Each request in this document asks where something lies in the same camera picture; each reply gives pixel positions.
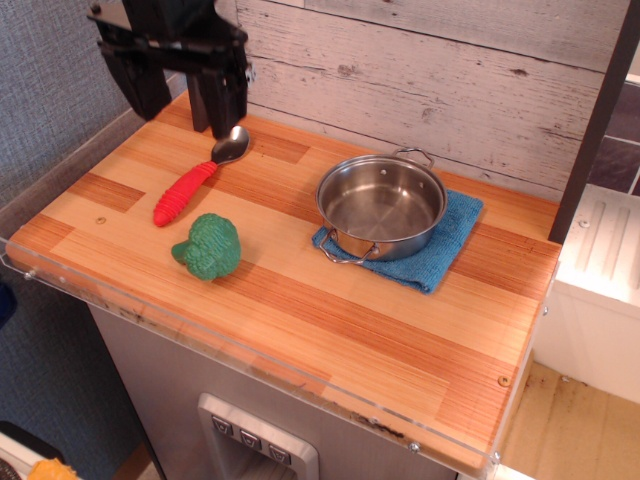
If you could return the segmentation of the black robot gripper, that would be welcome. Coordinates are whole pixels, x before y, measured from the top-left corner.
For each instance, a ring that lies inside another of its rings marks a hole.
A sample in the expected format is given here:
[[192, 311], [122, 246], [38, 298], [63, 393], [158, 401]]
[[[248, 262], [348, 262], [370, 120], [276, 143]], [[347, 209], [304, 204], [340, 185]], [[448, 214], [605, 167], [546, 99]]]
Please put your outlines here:
[[100, 32], [109, 72], [145, 121], [172, 101], [164, 69], [201, 74], [216, 140], [246, 116], [248, 35], [218, 15], [213, 1], [94, 1], [87, 17]]

